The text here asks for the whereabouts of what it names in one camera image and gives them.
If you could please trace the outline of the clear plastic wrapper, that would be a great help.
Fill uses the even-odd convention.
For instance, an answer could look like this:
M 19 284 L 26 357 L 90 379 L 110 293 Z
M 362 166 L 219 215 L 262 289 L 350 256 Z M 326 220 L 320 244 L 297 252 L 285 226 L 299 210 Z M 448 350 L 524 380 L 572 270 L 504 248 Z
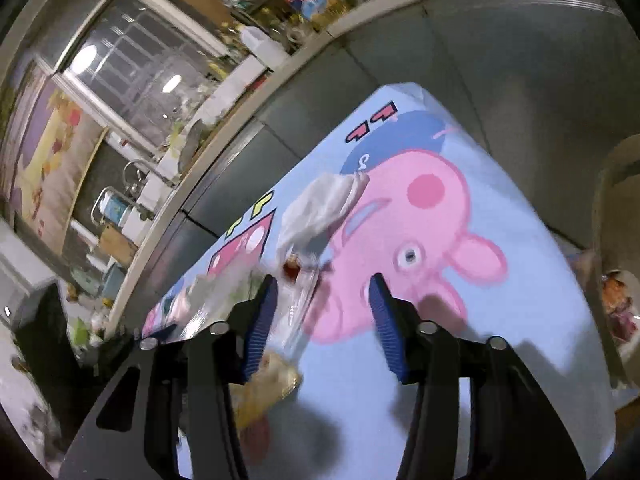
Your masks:
M 167 323 L 171 341 L 194 337 L 213 322 L 228 318 L 232 307 L 252 299 L 266 275 L 276 278 L 278 302 L 267 348 L 296 361 L 304 346 L 303 324 L 317 288 L 320 266 L 312 255 L 291 254 L 275 264 L 250 263 L 246 257 L 218 274 L 199 275 L 171 301 Z

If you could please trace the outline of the yellow snack wrapper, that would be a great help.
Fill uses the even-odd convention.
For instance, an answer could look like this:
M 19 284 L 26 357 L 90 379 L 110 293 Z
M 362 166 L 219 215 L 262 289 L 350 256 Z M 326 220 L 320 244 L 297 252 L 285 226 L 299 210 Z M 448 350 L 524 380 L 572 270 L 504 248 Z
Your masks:
M 257 422 L 302 383 L 298 368 L 279 353 L 267 351 L 245 385 L 230 385 L 235 426 L 242 431 Z

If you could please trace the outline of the white tissue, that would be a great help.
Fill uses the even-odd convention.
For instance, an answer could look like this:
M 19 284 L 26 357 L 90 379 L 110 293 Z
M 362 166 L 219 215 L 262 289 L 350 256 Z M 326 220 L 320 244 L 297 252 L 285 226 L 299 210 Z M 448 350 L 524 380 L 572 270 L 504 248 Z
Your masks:
M 355 207 L 370 177 L 354 174 L 320 174 L 282 214 L 277 258 L 284 261 L 321 233 L 337 226 Z

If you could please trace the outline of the beige trash bin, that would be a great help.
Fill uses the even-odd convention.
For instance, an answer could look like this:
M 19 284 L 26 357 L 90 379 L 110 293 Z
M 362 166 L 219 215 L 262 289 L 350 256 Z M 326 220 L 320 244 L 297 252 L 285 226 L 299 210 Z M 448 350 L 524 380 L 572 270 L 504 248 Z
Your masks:
M 628 341 L 615 335 L 604 301 L 604 278 L 617 272 L 630 278 L 631 295 L 639 295 L 639 137 L 628 136 L 608 153 L 598 175 L 592 203 L 594 258 L 593 316 L 597 320 L 612 384 L 639 385 L 639 335 Z

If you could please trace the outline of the kitchen window with grille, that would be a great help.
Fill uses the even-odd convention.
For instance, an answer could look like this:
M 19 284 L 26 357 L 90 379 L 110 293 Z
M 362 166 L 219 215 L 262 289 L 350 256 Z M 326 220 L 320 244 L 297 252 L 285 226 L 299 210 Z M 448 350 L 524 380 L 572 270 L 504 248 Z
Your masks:
M 99 118 L 156 153 L 238 65 L 219 0 L 94 0 L 51 64 Z

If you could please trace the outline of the blue kettle jug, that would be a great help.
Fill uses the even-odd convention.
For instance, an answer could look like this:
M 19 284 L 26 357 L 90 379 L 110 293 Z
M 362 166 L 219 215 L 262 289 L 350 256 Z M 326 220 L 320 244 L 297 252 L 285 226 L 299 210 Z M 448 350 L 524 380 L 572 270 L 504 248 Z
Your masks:
M 133 210 L 134 202 L 130 198 L 107 186 L 99 192 L 91 208 L 90 219 L 95 226 L 108 222 L 121 229 Z

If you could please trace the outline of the chrome sink faucet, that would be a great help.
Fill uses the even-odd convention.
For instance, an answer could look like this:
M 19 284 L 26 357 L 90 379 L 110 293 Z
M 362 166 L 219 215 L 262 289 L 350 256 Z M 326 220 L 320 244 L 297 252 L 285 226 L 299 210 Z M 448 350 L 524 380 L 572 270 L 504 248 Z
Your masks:
M 150 162 L 145 159 L 136 159 L 130 160 L 122 168 L 122 183 L 125 185 L 127 194 L 135 200 L 139 198 L 149 176 L 156 177 L 168 188 L 175 186 L 174 182 L 160 174 Z

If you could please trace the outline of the blue cartoon pig tablecloth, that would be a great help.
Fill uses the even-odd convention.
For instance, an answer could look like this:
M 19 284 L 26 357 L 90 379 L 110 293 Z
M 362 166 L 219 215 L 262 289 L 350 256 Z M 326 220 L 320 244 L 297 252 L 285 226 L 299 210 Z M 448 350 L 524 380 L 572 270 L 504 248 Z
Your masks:
M 303 381 L 253 431 L 254 479 L 391 479 L 416 388 L 388 369 L 368 304 L 392 294 L 451 333 L 499 335 L 553 404 L 585 470 L 614 448 L 614 402 L 600 337 L 575 274 L 500 166 L 418 84 L 378 88 L 275 186 L 234 214 L 172 281 L 218 274 L 239 256 L 273 262 L 281 218 L 320 174 L 370 181 L 317 247 L 323 272 L 305 323 Z

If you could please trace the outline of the white plastic jug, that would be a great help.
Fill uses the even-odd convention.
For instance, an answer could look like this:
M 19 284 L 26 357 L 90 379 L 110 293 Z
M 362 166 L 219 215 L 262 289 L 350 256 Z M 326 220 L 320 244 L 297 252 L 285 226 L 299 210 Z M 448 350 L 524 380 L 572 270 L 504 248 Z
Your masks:
M 242 25 L 239 29 L 239 37 L 250 53 L 273 72 L 290 58 L 280 42 L 273 40 L 256 26 Z

